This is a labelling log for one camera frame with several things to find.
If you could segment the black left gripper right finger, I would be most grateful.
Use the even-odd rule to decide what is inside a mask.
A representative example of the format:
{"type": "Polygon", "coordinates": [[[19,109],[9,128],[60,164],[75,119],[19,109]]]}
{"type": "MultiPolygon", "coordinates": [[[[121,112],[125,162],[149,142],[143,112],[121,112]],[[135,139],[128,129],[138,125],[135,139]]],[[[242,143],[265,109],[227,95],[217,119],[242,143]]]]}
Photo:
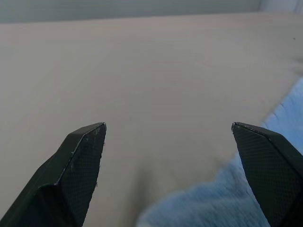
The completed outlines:
{"type": "Polygon", "coordinates": [[[281,134],[234,122],[243,169],[272,227],[303,225],[303,156],[281,134]]]}

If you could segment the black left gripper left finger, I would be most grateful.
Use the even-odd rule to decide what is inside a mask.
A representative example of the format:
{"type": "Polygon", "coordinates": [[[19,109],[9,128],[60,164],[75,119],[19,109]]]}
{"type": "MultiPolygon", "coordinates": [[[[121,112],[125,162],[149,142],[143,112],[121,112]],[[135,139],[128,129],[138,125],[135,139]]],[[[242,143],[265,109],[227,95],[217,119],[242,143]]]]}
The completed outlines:
{"type": "Polygon", "coordinates": [[[33,174],[0,221],[2,227],[81,227],[97,186],[107,126],[68,134],[33,174]]]}

